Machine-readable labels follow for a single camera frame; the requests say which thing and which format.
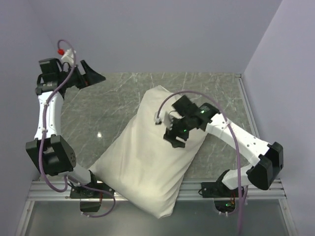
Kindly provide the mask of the cream satin pillowcase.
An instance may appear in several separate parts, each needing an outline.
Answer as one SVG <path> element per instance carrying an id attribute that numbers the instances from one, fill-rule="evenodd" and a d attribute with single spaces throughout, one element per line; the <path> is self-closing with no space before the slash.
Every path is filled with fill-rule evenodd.
<path id="1" fill-rule="evenodd" d="M 141 210 L 156 218 L 173 212 L 185 172 L 206 133 L 189 132 L 185 148 L 163 139 L 166 127 L 156 125 L 155 113 L 171 92 L 162 86 L 147 90 L 137 114 L 90 170 Z"/>

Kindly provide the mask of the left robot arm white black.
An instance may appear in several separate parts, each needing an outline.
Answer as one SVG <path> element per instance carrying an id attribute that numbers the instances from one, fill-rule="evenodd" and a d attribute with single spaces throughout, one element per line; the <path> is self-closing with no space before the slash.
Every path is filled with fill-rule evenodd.
<path id="1" fill-rule="evenodd" d="M 26 143 L 26 152 L 46 184 L 56 192 L 64 192 L 69 183 L 81 187 L 88 198 L 95 197 L 99 185 L 95 175 L 77 163 L 75 151 L 61 135 L 61 112 L 68 88 L 84 89 L 105 81 L 105 77 L 84 61 L 80 61 L 84 74 L 77 65 L 57 58 L 39 61 L 41 74 L 36 81 L 35 93 L 39 102 L 39 119 L 36 134 Z M 48 176 L 61 176 L 63 189 L 55 187 Z"/>

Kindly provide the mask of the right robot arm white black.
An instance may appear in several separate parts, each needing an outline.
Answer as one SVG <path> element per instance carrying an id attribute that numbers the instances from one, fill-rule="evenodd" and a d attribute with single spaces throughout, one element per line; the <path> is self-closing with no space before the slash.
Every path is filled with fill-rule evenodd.
<path id="1" fill-rule="evenodd" d="M 253 136 L 233 123 L 209 103 L 197 106 L 187 96 L 172 104 L 180 115 L 175 118 L 168 112 L 159 112 L 156 123 L 166 125 L 164 139 L 174 148 L 184 148 L 193 129 L 211 134 L 234 148 L 237 156 L 244 156 L 248 165 L 236 170 L 225 171 L 217 180 L 217 191 L 229 196 L 239 186 L 254 185 L 268 190 L 284 166 L 283 146 L 278 142 L 270 144 Z"/>

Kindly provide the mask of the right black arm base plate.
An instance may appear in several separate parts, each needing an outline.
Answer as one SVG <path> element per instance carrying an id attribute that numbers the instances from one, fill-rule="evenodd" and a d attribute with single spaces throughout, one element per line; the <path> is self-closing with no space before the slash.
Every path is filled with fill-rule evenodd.
<path id="1" fill-rule="evenodd" d="M 238 188 L 229 189 L 221 182 L 202 182 L 198 194 L 202 198 L 238 198 Z"/>

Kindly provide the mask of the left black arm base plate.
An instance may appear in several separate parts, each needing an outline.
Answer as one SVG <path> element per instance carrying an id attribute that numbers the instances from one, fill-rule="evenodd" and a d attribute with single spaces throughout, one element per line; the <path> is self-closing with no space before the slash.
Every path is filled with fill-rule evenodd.
<path id="1" fill-rule="evenodd" d="M 112 198 L 109 195 L 104 194 L 103 192 L 92 191 L 81 186 L 75 186 L 71 182 L 68 183 L 68 185 L 71 187 L 71 191 L 69 195 L 71 199 L 111 199 Z M 96 186 L 93 186 L 93 188 L 109 192 L 111 195 L 114 195 L 115 193 L 115 190 L 113 188 L 99 181 L 96 183 Z"/>

